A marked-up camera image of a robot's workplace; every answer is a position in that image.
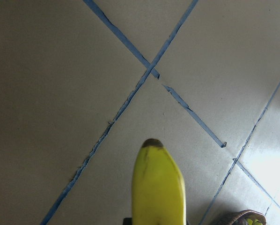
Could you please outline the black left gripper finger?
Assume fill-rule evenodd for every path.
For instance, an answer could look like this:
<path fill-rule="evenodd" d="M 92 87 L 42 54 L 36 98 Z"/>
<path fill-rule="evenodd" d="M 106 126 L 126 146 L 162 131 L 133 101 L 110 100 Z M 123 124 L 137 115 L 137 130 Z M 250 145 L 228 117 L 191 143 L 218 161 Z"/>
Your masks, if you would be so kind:
<path fill-rule="evenodd" d="M 131 217 L 123 218 L 122 225 L 132 225 L 132 218 Z"/>

